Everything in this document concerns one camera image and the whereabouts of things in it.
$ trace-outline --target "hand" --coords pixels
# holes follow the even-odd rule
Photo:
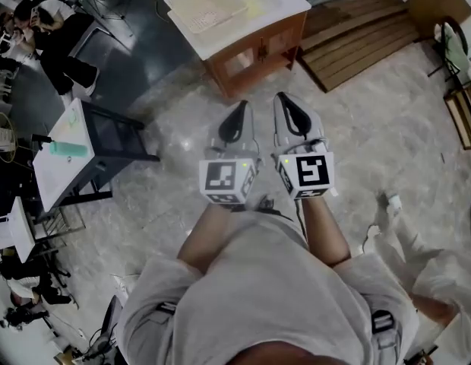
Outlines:
[[[41,30],[42,33],[49,30],[49,25],[42,23],[41,20],[40,20],[39,15],[34,16],[34,17],[31,18],[30,26],[31,27],[38,27]]]
[[[39,294],[37,294],[36,292],[33,292],[33,300],[32,300],[32,303],[33,304],[38,304],[40,302],[40,296]]]
[[[23,40],[24,40],[24,36],[23,36],[23,34],[21,33],[21,31],[19,31],[18,29],[16,29],[16,30],[14,30],[14,32],[13,32],[12,39],[13,39],[13,41],[15,41],[16,43],[21,43],[21,42],[23,42]]]

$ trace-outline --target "white basket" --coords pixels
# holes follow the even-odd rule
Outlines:
[[[183,24],[195,34],[245,15],[243,0],[165,0]]]

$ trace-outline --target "black chair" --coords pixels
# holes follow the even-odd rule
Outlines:
[[[465,33],[463,32],[462,27],[460,27],[460,24],[450,16],[444,17],[439,23],[439,25],[441,27],[440,41],[435,42],[435,44],[433,46],[433,49],[440,56],[442,63],[434,71],[432,71],[430,74],[428,74],[428,77],[431,77],[432,75],[434,75],[435,73],[440,71],[442,68],[446,67],[448,69],[448,71],[450,72],[450,77],[448,77],[446,81],[449,81],[450,79],[453,79],[454,84],[456,85],[456,87],[460,88],[460,87],[462,87],[462,84],[461,84],[459,78],[457,77],[460,70],[457,69],[454,66],[454,64],[452,63],[452,61],[448,60],[448,58],[447,58],[447,50],[448,50],[447,41],[448,41],[448,39],[445,35],[445,24],[448,24],[452,28],[452,30],[455,32],[455,34],[458,35],[458,37],[460,39],[460,42],[462,44],[463,52],[466,55],[468,55],[468,53],[469,53],[469,44],[466,41]]]

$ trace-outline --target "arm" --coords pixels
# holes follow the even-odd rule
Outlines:
[[[350,248],[323,197],[302,200],[310,253],[331,268],[350,259]]]
[[[33,290],[25,285],[23,285],[18,280],[8,280],[8,286],[15,294],[19,297],[23,297],[24,299],[34,299],[35,293]]]
[[[60,13],[57,12],[57,14],[53,17],[53,20],[54,22],[52,24],[41,23],[41,27],[49,31],[55,31],[63,27],[63,23],[65,21],[63,20],[63,17]]]
[[[450,304],[416,294],[409,294],[409,297],[418,311],[443,327],[447,327],[457,315],[457,310]]]
[[[207,273],[210,264],[226,245],[224,233],[230,215],[231,212],[220,205],[209,204],[183,243],[178,259],[202,274]]]
[[[55,31],[63,27],[64,20],[60,13],[57,12],[56,15],[53,16],[53,20],[54,21],[52,24],[46,24],[40,20],[39,16],[36,16],[31,21],[31,27],[38,27],[42,31],[43,30]]]
[[[15,39],[18,39],[17,45],[19,45],[20,48],[22,48],[28,54],[31,54],[32,52],[35,51],[36,44],[35,44],[35,37],[34,36],[29,38],[29,40],[26,40],[24,37],[21,40],[19,40],[20,39],[19,37],[20,36],[17,35],[17,33],[15,32]]]

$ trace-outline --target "buckle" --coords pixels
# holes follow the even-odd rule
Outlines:
[[[393,315],[383,309],[372,314],[372,334],[379,334],[394,329],[396,325]]]

